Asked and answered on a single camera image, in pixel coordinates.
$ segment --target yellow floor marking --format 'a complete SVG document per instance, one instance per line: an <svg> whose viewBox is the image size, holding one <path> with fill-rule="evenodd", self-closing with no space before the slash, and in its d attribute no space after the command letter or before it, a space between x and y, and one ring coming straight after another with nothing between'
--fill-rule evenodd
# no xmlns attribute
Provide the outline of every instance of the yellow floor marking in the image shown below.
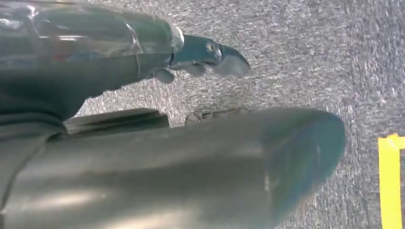
<svg viewBox="0 0 405 229"><path fill-rule="evenodd" d="M400 150L405 137L378 138L380 205L383 229L402 229Z"/></svg>

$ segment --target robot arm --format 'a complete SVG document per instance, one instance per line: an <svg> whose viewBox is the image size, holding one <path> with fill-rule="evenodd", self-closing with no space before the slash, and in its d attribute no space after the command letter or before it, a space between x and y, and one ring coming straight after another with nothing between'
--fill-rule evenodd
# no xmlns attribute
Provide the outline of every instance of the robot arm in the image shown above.
<svg viewBox="0 0 405 229"><path fill-rule="evenodd" d="M169 70L244 76L235 49L183 35L167 19L83 3L0 2L0 112L47 112L66 120L89 97Z"/></svg>

